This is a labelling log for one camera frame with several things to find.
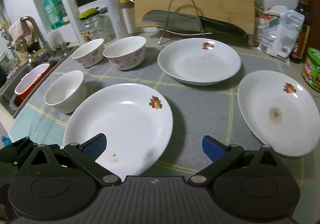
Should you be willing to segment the plain white bowl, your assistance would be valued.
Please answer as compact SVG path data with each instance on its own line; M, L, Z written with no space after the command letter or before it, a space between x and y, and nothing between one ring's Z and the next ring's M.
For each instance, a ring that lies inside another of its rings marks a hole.
M87 88L84 73L80 70L70 71L59 77L47 90L44 101L62 113L74 112L86 99Z

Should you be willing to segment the white plate stained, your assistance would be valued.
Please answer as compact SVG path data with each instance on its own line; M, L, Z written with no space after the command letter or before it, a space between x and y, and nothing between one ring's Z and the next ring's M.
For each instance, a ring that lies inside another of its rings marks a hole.
M281 155L307 155L319 142L317 105L285 74L261 70L245 76L238 88L238 106L253 134Z

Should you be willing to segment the floral bowl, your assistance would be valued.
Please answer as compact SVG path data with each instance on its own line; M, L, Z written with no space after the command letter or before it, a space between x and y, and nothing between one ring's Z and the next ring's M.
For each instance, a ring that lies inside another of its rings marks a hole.
M145 48L145 37L130 36L108 45L103 51L103 55L116 69L130 70L139 66L144 61Z
M104 59L104 49L104 39L98 38L78 47L71 57L84 68L90 68Z

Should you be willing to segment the grey checked dish mat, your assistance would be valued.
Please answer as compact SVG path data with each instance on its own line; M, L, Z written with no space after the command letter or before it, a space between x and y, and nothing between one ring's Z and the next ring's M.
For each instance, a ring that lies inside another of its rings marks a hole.
M107 60L83 69L71 58L65 60L46 79L24 108L9 131L12 141L29 136L37 143L61 144L69 116L48 107L44 95L58 77L72 70L82 70L88 93L117 83L140 83L156 88L168 100L174 118L171 140L148 175L191 175L210 160L201 143L210 135L222 143L236 142L246 149L256 149L260 142L245 124L236 102L236 82L217 86L192 87L166 75L156 63L158 47L146 49L145 61L131 71L117 70Z

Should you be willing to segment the white red colander basket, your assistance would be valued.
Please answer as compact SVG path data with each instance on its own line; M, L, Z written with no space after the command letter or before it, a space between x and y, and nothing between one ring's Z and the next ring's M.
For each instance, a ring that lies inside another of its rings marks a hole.
M50 64L44 63L33 68L27 73L15 88L15 94L24 100L30 92L36 87L40 80L50 71Z

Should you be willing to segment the steel sink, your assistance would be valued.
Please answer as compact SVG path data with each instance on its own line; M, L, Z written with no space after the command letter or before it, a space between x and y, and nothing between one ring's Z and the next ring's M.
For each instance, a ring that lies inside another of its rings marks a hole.
M22 65L6 83L1 87L1 105L5 110L13 117L16 118L22 108L27 104L33 93L40 87L40 85L48 78L50 74L65 60L67 59L79 46L68 46L66 52L56 51L56 56L51 58L31 58L24 65ZM21 102L19 106L14 105L13 100L17 97L14 93L15 88L19 84L20 80L27 73L31 72L36 66L44 63L49 63L49 72L41 79L36 87L27 95L27 97Z

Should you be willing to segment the steel faucet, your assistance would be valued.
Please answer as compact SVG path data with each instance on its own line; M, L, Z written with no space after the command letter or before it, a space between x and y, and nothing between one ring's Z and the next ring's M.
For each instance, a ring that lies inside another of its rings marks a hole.
M46 39L44 38L42 32L40 31L38 25L36 24L35 19L33 19L30 16L24 16L20 19L20 21L22 22L30 22L34 28L35 34L37 35L37 37L40 39L43 48L44 48L44 52L41 55L41 57L44 56L48 56L48 57L53 57L54 56L54 52L52 50L52 48L50 47L49 43L46 41Z

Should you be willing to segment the green lidded sauce jar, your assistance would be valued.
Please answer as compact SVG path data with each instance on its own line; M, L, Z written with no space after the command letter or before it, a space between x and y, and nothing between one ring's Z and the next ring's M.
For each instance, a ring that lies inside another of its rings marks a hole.
M320 91L320 53L315 48L308 48L304 67L302 69L302 77L310 87L315 91Z

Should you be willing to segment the dark soy sauce bottle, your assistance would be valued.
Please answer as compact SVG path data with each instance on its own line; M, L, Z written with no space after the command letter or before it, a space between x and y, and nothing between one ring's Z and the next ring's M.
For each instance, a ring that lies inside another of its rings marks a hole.
M298 0L295 11L304 15L304 23L297 37L296 45L291 51L290 61L299 64L302 61L305 52L306 41L308 40L310 32L308 0Z

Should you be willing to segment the glass jar green lid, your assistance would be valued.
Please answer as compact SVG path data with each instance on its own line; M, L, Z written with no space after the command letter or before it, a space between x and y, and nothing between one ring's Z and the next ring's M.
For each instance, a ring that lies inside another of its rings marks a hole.
M90 8L78 15L80 19L80 34L85 42L102 38L104 43L110 40L107 20L100 15L98 8Z

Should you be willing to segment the white seasoning bag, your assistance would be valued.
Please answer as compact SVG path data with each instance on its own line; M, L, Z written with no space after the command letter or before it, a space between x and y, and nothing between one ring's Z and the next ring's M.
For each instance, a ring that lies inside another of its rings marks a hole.
M257 10L254 35L249 38L257 42L257 50L280 61L289 63L305 15L276 5L266 11Z

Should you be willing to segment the black cleaver knife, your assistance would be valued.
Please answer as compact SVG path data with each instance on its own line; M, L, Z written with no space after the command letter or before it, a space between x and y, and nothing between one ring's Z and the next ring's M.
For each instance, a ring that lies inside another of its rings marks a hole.
M198 21L191 19L191 23L189 24L189 19L186 17L180 18L177 14L178 12L172 12L169 18L169 28L184 30L184 31L194 31L200 32ZM167 11L164 10L151 10L148 11L142 18L142 22L160 25L164 27L165 20L167 17ZM209 28L212 30L221 31L228 34L239 35L244 37L247 33L241 29L240 27L233 25L228 22L217 21L215 19L207 18L200 16L201 24L203 29Z

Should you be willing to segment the short plastic bag roll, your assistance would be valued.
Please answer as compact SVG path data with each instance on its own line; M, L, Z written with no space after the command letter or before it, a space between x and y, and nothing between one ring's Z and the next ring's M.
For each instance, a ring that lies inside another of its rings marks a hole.
M69 22L71 24L71 27L73 29L73 32L79 42L79 45L83 45L85 44L85 40L81 35L80 32L80 27L81 27L81 23L80 23L80 19L79 19L79 9L78 9L78 5L76 3L76 0L61 0L63 7L65 8L65 12L66 15L69 19Z

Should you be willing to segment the green dish soap bottle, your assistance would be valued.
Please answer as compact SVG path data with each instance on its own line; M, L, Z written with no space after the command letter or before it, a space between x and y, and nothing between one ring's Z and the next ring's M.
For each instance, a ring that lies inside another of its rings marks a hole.
M44 0L43 7L46 11L52 29L55 30L64 26L64 9L61 0Z

